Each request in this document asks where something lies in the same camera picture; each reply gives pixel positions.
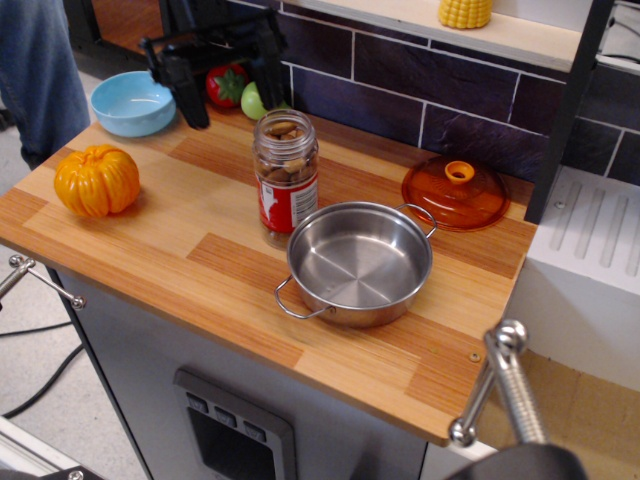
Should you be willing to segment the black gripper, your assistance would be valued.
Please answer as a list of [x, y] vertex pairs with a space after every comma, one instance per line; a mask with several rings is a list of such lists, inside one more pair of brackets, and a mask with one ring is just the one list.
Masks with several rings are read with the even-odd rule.
[[228, 1], [162, 1], [160, 10], [163, 34], [143, 38], [140, 48], [154, 81], [170, 90], [191, 128], [210, 124], [191, 65], [251, 62], [264, 107], [282, 104], [281, 56], [286, 42], [274, 10], [238, 13]]

